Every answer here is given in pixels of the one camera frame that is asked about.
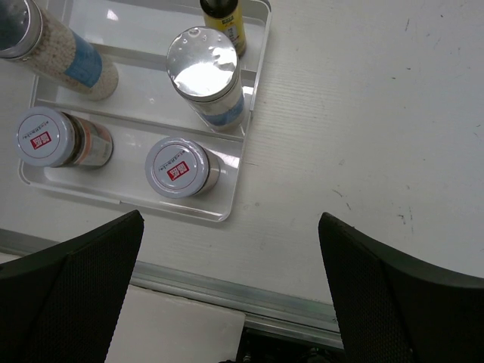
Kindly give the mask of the white-lid pinkish spice jar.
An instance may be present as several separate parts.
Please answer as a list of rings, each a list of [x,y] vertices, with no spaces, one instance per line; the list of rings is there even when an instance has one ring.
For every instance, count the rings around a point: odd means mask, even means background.
[[[220,176],[217,156],[191,139],[158,141],[145,160],[149,185],[161,196],[182,199],[212,189]]]

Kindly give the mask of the yellow small sauce bottle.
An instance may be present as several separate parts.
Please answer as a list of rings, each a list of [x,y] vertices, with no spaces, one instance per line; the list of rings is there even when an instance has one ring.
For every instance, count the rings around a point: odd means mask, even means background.
[[[244,20],[238,0],[200,0],[206,26],[224,33],[232,42],[238,57],[247,49]]]

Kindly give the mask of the white-lid dark spice jar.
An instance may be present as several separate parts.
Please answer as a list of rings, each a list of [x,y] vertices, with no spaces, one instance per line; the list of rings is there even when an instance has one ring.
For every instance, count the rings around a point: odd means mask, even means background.
[[[28,109],[14,142],[22,161],[36,167],[99,168],[113,153],[113,139],[104,126],[49,107]]]

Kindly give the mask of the blue-label bead shaker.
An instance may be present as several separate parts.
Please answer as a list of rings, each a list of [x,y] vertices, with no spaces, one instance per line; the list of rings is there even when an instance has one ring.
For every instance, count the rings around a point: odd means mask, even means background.
[[[110,97],[117,68],[35,1],[1,2],[1,59],[93,101]]]

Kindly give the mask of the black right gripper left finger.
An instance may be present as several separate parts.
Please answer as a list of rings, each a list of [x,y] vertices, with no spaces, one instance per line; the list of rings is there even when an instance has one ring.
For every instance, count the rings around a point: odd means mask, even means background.
[[[144,220],[134,210],[1,265],[3,362],[103,362],[128,290]]]

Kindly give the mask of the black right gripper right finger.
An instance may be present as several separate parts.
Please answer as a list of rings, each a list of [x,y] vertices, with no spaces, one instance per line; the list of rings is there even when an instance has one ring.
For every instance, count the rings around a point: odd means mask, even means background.
[[[323,213],[318,236],[349,362],[481,362],[483,279],[429,264]]]

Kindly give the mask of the blue-label salt shaker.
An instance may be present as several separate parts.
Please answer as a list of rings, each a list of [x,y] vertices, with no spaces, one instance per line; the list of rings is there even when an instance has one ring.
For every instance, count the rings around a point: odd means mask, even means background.
[[[225,34],[205,26],[180,33],[167,51],[166,72],[176,92],[212,130],[227,131],[243,122],[240,61]]]

